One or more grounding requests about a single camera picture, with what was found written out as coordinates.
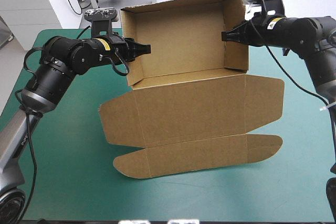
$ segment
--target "box lid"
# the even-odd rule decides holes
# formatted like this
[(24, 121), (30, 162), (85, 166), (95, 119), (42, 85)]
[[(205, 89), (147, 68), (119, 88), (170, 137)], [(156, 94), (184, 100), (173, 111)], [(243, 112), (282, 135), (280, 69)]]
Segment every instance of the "box lid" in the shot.
[(244, 134), (279, 119), (284, 83), (240, 74), (136, 89), (100, 107), (107, 141), (155, 147)]

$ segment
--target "silver arm segment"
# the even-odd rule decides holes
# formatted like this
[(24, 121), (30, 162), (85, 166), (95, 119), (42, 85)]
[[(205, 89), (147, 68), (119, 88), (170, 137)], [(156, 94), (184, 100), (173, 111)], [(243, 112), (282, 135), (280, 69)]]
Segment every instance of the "silver arm segment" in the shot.
[[(31, 132), (34, 131), (39, 119), (35, 115), (29, 116)], [(0, 195), (24, 184), (18, 160), (27, 141), (26, 113), (18, 110), (0, 132)]]

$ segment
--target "cardboard box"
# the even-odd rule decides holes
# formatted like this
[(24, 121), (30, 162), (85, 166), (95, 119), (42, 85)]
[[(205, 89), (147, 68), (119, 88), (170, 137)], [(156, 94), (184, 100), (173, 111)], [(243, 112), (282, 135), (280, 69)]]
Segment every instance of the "cardboard box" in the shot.
[(248, 47), (221, 41), (242, 0), (173, 0), (126, 7), (123, 34), (152, 53), (130, 63), (132, 91), (100, 108), (107, 141), (142, 147), (114, 166), (150, 178), (273, 156), (282, 139), (247, 132), (282, 115), (283, 81), (250, 76)]

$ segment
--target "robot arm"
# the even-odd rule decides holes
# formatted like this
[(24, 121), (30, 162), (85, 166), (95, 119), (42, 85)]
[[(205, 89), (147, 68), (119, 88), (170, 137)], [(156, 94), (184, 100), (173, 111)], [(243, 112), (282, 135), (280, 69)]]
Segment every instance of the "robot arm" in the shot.
[[(20, 109), (0, 132), (0, 223), (15, 224), (24, 215), (34, 187), (24, 209), (26, 197), (17, 188), (25, 182), (18, 160), (27, 142), (34, 156), (30, 139), (32, 132), (43, 114), (56, 108), (75, 76), (108, 64), (117, 74), (125, 76), (129, 72), (127, 62), (151, 52), (150, 45), (139, 44), (132, 38), (123, 38), (112, 32), (112, 22), (117, 20), (115, 9), (88, 10), (85, 19), (91, 21), (90, 39), (56, 36), (42, 48), (28, 51), (25, 57), (27, 59), (36, 50), (42, 51), (36, 72), (29, 70), (24, 63), (24, 68), (33, 73), (33, 77), (19, 90), (21, 98), (16, 92)], [(116, 68), (120, 64), (124, 65), (126, 72)]]
[[(336, 152), (335, 115), (336, 108), (336, 20), (331, 17), (287, 18), (282, 0), (245, 0), (250, 5), (261, 6), (261, 12), (254, 13), (251, 20), (243, 22), (230, 31), (222, 32), (223, 41), (233, 41), (250, 46), (282, 48), (286, 56), (290, 50), (297, 53), (306, 63), (311, 80), (318, 95), (300, 87), (301, 90), (329, 101), (334, 147)], [(336, 164), (331, 172), (336, 174)], [(327, 183), (327, 197), (336, 220), (336, 178)]]

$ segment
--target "white plastic clip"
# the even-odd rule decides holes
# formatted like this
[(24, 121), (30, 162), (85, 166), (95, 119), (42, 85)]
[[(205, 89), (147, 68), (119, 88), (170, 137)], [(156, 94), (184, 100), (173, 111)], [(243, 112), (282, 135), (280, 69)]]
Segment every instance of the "white plastic clip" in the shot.
[(169, 220), (167, 224), (200, 224), (197, 219), (180, 219), (180, 220)]
[(323, 106), (322, 108), (320, 108), (320, 111), (327, 110), (328, 108), (333, 107), (333, 106), (335, 106), (335, 105), (336, 105), (336, 101), (330, 103), (330, 104), (327, 105), (327, 106)]

